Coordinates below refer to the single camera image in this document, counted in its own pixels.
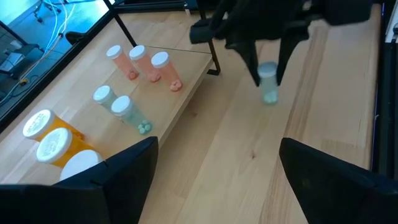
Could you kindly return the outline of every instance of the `small vial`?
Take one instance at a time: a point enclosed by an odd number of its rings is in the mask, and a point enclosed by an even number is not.
[[[167,52],[159,52],[152,57],[153,66],[159,69],[160,76],[170,85],[171,91],[179,91],[182,88],[181,79],[170,61]]]
[[[277,64],[275,62],[262,63],[258,66],[257,71],[261,78],[262,99],[268,105],[276,104],[278,102]]]
[[[151,64],[150,57],[143,45],[131,49],[129,56],[151,82],[157,82],[160,79],[159,71]]]
[[[93,99],[97,104],[105,107],[108,111],[112,112],[112,103],[118,97],[114,94],[113,90],[108,85],[103,85],[95,90]]]
[[[138,129],[144,135],[152,130],[152,124],[138,109],[137,105],[128,96],[120,96],[112,104],[112,113],[119,117],[126,124]]]
[[[81,152],[78,152],[74,155],[63,167],[60,175],[60,180],[65,180],[73,175],[76,175],[84,170],[87,170],[100,162],[103,159],[98,152],[87,149]]]
[[[139,72],[136,68],[134,68],[127,55],[123,52],[123,49],[120,45],[115,45],[111,47],[106,52],[106,56],[114,61],[120,71],[122,71],[128,79],[134,80],[138,77]]]

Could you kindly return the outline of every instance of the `white cable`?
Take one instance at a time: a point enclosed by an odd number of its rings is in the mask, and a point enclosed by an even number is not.
[[[54,12],[54,15],[55,15],[55,25],[54,25],[54,29],[53,29],[52,34],[51,34],[51,38],[50,38],[47,46],[45,47],[45,53],[49,49],[50,43],[52,42],[52,39],[54,38],[55,30],[57,29],[57,26],[58,26],[58,15],[57,15],[57,12],[55,12],[54,5],[52,3],[50,3],[50,4],[51,4],[52,11]]]
[[[76,7],[76,4],[73,5],[72,10],[69,12],[67,19],[61,24],[60,28],[57,31],[58,34],[60,33],[60,30],[63,25],[64,25],[64,27],[63,27],[63,30],[61,31],[61,33],[63,34],[65,32],[65,30],[67,29],[67,22],[68,22],[70,16],[72,15],[73,11],[75,10],[75,7]]]
[[[62,4],[62,6],[63,6],[63,8],[64,8],[64,10],[65,10],[65,9],[66,9],[66,8],[65,8],[65,5],[63,4],[63,2],[62,2],[61,0],[59,0],[59,1],[60,1],[60,3]],[[57,28],[57,25],[58,25],[58,24],[57,24],[57,21],[58,21],[58,18],[57,18],[57,17],[58,17],[58,15],[57,15],[57,13],[56,13],[55,10],[54,10],[54,6],[51,4],[51,7],[52,7],[53,12],[54,12],[54,14],[55,14],[55,26],[54,26],[54,29],[53,29],[53,32],[52,32],[52,35],[51,35],[49,44],[47,44],[47,46],[46,46],[46,48],[45,48],[45,52],[44,52],[42,58],[44,57],[45,53],[46,53],[49,49],[51,49],[50,46],[53,45],[53,43],[56,41],[57,36],[58,36],[58,34],[59,34],[59,31],[60,31],[61,27],[63,26],[62,33],[64,33],[65,30],[67,29],[67,21],[69,20],[70,16],[72,15],[73,10],[75,10],[75,6],[76,6],[76,4],[73,5],[72,10],[70,11],[69,15],[67,14],[67,11],[65,10],[65,21],[61,24],[61,26],[59,27],[59,29],[58,29],[58,31],[57,31],[57,34],[56,34],[55,38],[53,39],[53,35],[54,35],[54,33],[55,33],[55,29]],[[26,72],[26,74],[25,74],[24,77],[22,77],[22,78],[25,78],[25,77],[29,74],[29,72],[32,71],[32,70],[39,64],[39,61],[40,61],[40,60],[38,60],[38,61],[36,62],[36,64],[35,64],[28,72]],[[12,92],[13,92],[18,86],[19,86],[19,83],[17,83],[14,87],[12,87],[12,89],[8,92],[8,94],[7,94],[2,100],[0,100],[0,106],[2,106],[1,103],[3,103],[3,102],[12,94]]]
[[[46,53],[47,53],[47,51],[49,50],[49,49],[51,49],[51,46],[54,44],[54,42],[57,40],[57,38],[58,38],[58,34],[59,34],[59,31],[60,31],[60,29],[61,29],[61,27],[63,26],[63,31],[67,28],[67,23],[66,23],[66,21],[68,20],[68,18],[71,16],[71,14],[72,14],[72,11],[74,10],[74,8],[75,8],[75,4],[73,5],[73,7],[72,7],[72,10],[71,10],[71,13],[69,13],[69,16],[68,16],[68,11],[66,10],[66,8],[65,8],[65,5],[63,4],[63,2],[61,1],[61,0],[59,0],[59,2],[62,4],[62,6],[63,6],[63,8],[64,8],[64,11],[65,11],[65,20],[64,20],[64,22],[60,25],[60,27],[59,27],[59,29],[58,29],[58,31],[57,31],[57,34],[55,35],[55,37],[54,37],[54,39],[52,40],[52,41],[50,41],[49,42],[49,44],[47,45],[47,47],[45,48],[45,50],[44,50],[44,54],[43,54],[43,56],[36,62],[36,64],[30,69],[30,71],[32,71],[38,64],[39,64],[39,61],[46,55]]]

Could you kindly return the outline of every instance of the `clear bottle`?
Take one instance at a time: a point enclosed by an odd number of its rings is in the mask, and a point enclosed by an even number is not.
[[[111,47],[107,52],[106,56],[113,60],[113,62],[118,66],[120,71],[122,71],[128,79],[134,80],[138,77],[139,72],[134,68],[133,64],[123,52],[120,45],[115,45]]]
[[[151,82],[157,82],[160,79],[159,71],[154,68],[150,62],[150,57],[147,54],[145,46],[138,45],[130,50],[130,59],[133,60],[141,71]]]
[[[137,105],[128,96],[120,96],[112,104],[112,113],[126,124],[138,129],[144,135],[152,130],[152,123],[145,118]]]
[[[117,98],[118,97],[116,96],[116,94],[114,94],[113,90],[108,85],[103,85],[103,86],[99,87],[97,90],[95,90],[95,92],[93,94],[94,101],[97,104],[105,107],[110,112],[112,112],[112,110],[111,110],[112,103]]]
[[[275,62],[265,62],[260,64],[257,68],[261,78],[260,88],[262,91],[262,99],[269,105],[278,102],[278,84],[276,80],[277,67]]]
[[[167,52],[159,52],[152,57],[151,63],[160,72],[160,76],[170,85],[171,91],[179,91],[182,88],[181,79],[170,61]]]

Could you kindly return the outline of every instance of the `white pill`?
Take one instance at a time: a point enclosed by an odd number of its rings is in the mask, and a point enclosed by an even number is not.
[[[150,131],[151,129],[152,129],[152,127],[149,124],[145,125],[145,130],[146,131]]]

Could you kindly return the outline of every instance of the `translucent pill bottle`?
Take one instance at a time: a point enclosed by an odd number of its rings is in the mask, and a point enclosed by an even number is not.
[[[147,54],[145,46],[135,46],[130,50],[129,56],[130,59],[137,64],[141,71],[144,72],[149,81],[157,82],[160,79],[159,71],[151,64],[150,57]]]
[[[120,45],[115,45],[111,47],[106,52],[106,56],[113,60],[113,62],[118,66],[120,71],[122,71],[128,79],[134,80],[138,77],[139,72],[136,68],[134,68],[127,55],[123,52],[123,49]]]
[[[262,63],[258,66],[257,71],[261,78],[262,99],[266,104],[276,104],[278,102],[277,64],[275,62]]]
[[[87,149],[78,152],[65,164],[65,167],[61,171],[60,180],[65,180],[73,175],[83,172],[102,161],[103,159],[101,155],[94,150]]]
[[[62,168],[75,154],[85,149],[92,147],[74,136],[70,130],[57,128],[40,142],[36,159]]]
[[[152,123],[145,118],[130,97],[120,96],[113,102],[111,109],[123,122],[137,128],[140,134],[147,134],[152,130]]]
[[[159,52],[152,57],[153,66],[160,72],[160,76],[168,83],[171,91],[179,91],[182,88],[181,79],[170,61],[167,52]]]
[[[112,103],[118,97],[114,94],[113,90],[108,85],[103,85],[95,90],[93,99],[99,105],[105,107],[108,111],[111,111]]]
[[[22,130],[27,139],[40,142],[49,132],[57,128],[67,128],[73,135],[84,139],[84,135],[72,125],[59,118],[52,110],[41,110],[30,117]]]

